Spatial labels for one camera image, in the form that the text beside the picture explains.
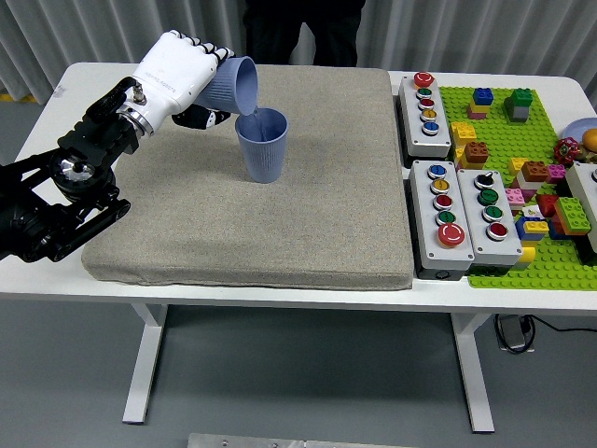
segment floor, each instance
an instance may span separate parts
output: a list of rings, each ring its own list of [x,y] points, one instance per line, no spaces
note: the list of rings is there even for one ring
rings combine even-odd
[[[42,107],[0,104],[2,163]],[[597,328],[597,317],[543,316]],[[0,446],[187,446],[192,432],[408,447],[594,447],[597,334],[477,332],[495,433],[472,434],[448,315],[171,307],[146,423],[120,422],[143,324],[129,305],[0,301]]]

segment gray curtain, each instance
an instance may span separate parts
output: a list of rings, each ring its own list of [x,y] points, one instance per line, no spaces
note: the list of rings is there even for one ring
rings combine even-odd
[[[77,62],[139,62],[164,31],[244,52],[244,0],[0,0],[0,87],[44,104]],[[359,66],[571,77],[597,105],[594,0],[368,0]],[[292,63],[310,64],[305,27]]]

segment white table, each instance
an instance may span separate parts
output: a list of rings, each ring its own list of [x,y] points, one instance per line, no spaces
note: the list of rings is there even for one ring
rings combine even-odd
[[[87,107],[131,74],[134,67],[135,64],[119,63],[77,63],[69,67],[25,142],[19,160],[54,149],[57,139],[81,119]],[[584,91],[570,78],[435,75],[440,86],[535,89],[556,133],[571,121],[597,116]],[[412,73],[390,72],[394,96],[403,76]],[[404,170],[404,175],[408,176],[408,170]],[[51,182],[36,191],[50,203],[66,203]],[[16,257],[0,261],[0,299],[130,303],[146,325],[123,416],[126,423],[143,423],[145,419],[169,304],[451,313],[474,432],[493,432],[475,329],[494,313],[597,315],[594,292],[509,290],[505,293],[503,289],[471,288],[466,279],[440,282],[415,278],[411,290],[397,292],[122,285],[93,279],[81,265],[81,250],[59,263],[42,259],[25,264]]]

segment water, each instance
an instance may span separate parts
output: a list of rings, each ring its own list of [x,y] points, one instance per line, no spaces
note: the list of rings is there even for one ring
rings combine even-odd
[[[261,119],[261,117],[259,116],[259,108],[257,106],[255,106],[255,110],[253,111],[253,118],[255,119],[255,124],[257,126],[257,128],[259,129],[259,137],[261,138],[262,142],[267,142],[268,141],[268,137],[266,136],[266,126],[263,123],[263,120]]]

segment blue plastic cup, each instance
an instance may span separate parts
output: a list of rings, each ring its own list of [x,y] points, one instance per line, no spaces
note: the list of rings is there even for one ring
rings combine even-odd
[[[259,108],[239,116],[235,123],[244,163],[253,180],[269,184],[282,174],[288,136],[288,120],[275,109]]]
[[[231,114],[249,115],[257,107],[257,68],[248,56],[225,60],[205,86],[196,105]]]

